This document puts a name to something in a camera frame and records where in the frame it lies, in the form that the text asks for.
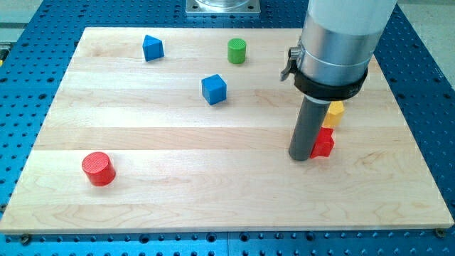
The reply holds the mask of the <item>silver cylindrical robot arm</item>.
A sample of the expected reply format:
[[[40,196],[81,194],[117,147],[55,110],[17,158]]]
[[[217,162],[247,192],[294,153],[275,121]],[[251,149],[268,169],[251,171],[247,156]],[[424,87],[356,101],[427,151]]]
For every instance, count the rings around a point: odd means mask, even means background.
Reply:
[[[310,0],[298,44],[280,80],[317,100],[356,95],[396,0]]]

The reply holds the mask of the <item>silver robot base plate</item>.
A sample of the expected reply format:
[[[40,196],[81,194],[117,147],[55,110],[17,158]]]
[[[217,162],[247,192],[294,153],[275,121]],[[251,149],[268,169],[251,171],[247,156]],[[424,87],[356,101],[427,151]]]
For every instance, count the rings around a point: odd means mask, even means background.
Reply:
[[[260,0],[185,0],[187,14],[259,14]]]

